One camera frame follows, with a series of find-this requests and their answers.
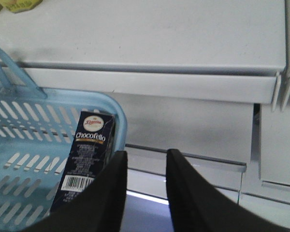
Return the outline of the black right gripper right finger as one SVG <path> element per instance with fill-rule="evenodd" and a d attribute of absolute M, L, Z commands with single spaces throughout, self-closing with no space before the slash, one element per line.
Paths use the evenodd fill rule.
<path fill-rule="evenodd" d="M 166 192 L 175 232 L 286 232 L 219 192 L 178 149 L 166 155 Z"/>

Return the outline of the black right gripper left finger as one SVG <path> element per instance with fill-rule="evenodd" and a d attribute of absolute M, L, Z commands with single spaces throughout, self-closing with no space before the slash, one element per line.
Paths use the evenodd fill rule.
<path fill-rule="evenodd" d="M 128 157 L 117 151 L 97 178 L 70 203 L 26 232 L 118 232 L 127 191 Z"/>

